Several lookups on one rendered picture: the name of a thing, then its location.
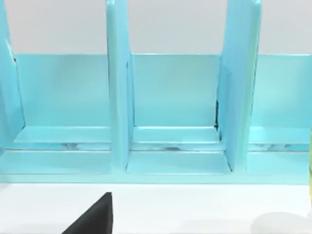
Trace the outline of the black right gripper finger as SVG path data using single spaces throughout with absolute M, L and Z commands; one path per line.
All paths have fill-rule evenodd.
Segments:
M 112 234 L 113 196 L 105 193 L 61 234 Z

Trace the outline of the yellow green book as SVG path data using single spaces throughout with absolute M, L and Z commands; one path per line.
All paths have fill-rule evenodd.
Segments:
M 310 127 L 310 146 L 309 146 L 309 195 L 311 210 L 308 218 L 312 219 L 312 126 Z

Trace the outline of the light blue rack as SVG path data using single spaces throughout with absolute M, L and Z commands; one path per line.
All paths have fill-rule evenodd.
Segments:
M 307 185 L 312 54 L 259 54 L 263 0 L 227 0 L 220 54 L 135 53 L 128 0 L 32 2 L 77 31 L 63 50 L 19 52 L 0 0 L 0 183 Z

